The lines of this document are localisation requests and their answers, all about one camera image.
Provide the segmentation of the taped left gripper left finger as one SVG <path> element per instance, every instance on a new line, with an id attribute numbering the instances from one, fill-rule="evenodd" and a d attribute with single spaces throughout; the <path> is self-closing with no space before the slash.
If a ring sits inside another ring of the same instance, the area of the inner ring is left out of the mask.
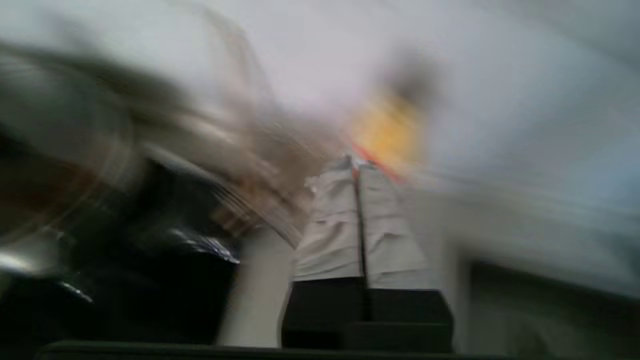
<path id="1" fill-rule="evenodd" d="M 294 250 L 281 345 L 342 349 L 345 332 L 365 314 L 351 158 L 329 162 L 315 186 L 308 221 Z"/>

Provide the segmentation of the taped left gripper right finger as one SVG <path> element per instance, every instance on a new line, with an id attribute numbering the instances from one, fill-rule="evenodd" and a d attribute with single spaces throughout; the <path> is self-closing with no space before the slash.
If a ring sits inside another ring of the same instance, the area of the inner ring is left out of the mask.
<path id="1" fill-rule="evenodd" d="M 358 191 L 371 320 L 454 325 L 442 269 L 414 232 L 395 184 L 377 167 L 362 165 Z"/>

